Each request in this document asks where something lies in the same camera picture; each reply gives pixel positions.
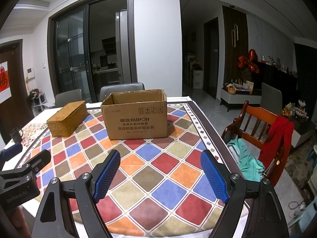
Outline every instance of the mug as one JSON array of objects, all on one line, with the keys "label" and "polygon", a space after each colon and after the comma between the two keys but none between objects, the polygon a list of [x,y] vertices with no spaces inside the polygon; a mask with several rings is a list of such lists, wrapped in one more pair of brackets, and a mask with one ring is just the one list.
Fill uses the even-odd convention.
[{"label": "mug", "polygon": [[10,132],[10,136],[11,136],[12,140],[14,141],[14,143],[21,143],[22,142],[22,136],[23,136],[23,130],[18,129],[18,128],[14,128]]}]

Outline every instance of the red scarf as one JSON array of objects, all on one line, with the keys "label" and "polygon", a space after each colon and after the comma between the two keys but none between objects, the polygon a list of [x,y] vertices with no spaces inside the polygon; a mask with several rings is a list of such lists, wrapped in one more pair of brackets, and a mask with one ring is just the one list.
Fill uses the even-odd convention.
[{"label": "red scarf", "polygon": [[270,130],[268,131],[267,138],[260,151],[259,160],[263,163],[264,168],[267,169],[275,155],[284,142],[284,153],[281,162],[276,167],[275,171],[270,175],[270,181],[275,186],[283,172],[289,152],[291,150],[292,133],[294,124],[282,116],[278,116]]}]

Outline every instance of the teal garment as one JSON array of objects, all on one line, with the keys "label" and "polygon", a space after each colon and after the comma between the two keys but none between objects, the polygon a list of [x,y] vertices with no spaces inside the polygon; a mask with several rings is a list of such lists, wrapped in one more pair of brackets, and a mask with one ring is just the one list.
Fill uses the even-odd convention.
[{"label": "teal garment", "polygon": [[262,174],[264,172],[264,166],[261,161],[257,160],[252,153],[248,151],[247,145],[243,139],[231,140],[227,146],[232,146],[235,148],[238,156],[240,168],[243,176],[247,180],[251,181],[261,181]]}]

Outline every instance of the screw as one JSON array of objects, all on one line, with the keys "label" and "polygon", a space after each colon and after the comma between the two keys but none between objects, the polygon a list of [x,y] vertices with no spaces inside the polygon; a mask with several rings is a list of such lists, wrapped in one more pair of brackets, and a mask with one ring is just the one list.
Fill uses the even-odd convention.
[{"label": "screw", "polygon": [[231,174],[231,177],[234,179],[234,180],[237,180],[240,178],[240,175],[238,175],[237,173],[233,173]]},{"label": "screw", "polygon": [[54,177],[51,179],[51,184],[55,184],[58,182],[58,178],[57,177]]},{"label": "screw", "polygon": [[264,182],[265,184],[270,184],[270,180],[267,179],[267,178],[264,178],[264,179],[263,179],[263,182]]},{"label": "screw", "polygon": [[90,177],[90,173],[83,173],[81,177],[82,179],[88,179]]}]

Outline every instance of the red chinese decoration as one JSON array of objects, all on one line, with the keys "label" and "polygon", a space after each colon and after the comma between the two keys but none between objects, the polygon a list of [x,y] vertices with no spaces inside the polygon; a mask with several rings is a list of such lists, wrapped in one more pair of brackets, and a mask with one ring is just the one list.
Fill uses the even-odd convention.
[{"label": "red chinese decoration", "polygon": [[254,49],[250,49],[249,51],[249,59],[245,57],[244,55],[240,55],[238,57],[238,67],[240,69],[243,69],[244,67],[249,67],[249,69],[255,73],[259,73],[260,69],[259,67],[253,63],[253,61],[257,61],[257,55]]},{"label": "red chinese decoration", "polygon": [[8,83],[8,75],[5,72],[4,67],[0,67],[0,92],[4,91],[7,88]]}]

